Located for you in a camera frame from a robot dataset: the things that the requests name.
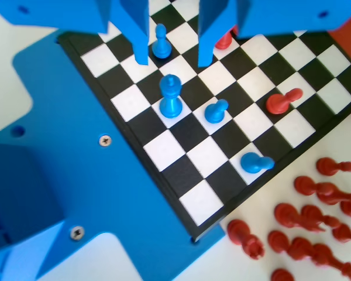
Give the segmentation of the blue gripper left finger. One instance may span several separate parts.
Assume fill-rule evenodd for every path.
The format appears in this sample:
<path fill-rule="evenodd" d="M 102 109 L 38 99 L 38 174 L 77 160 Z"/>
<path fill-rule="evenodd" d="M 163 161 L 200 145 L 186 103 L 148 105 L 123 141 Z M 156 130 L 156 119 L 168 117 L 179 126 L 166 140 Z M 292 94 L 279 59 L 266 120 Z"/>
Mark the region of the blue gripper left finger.
<path fill-rule="evenodd" d="M 0 14 L 14 25 L 84 33 L 106 33 L 112 23 L 131 42 L 136 61 L 148 64 L 148 1 L 0 1 Z"/>

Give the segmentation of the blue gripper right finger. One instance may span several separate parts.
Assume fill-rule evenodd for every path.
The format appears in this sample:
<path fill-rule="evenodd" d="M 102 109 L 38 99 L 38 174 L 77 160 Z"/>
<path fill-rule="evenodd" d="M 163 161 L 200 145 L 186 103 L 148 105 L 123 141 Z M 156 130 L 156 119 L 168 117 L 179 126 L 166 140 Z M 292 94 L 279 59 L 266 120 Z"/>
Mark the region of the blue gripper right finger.
<path fill-rule="evenodd" d="M 334 30 L 351 17 L 351 1 L 200 1 L 198 65 L 211 64 L 215 44 L 233 27 L 240 37 Z"/>

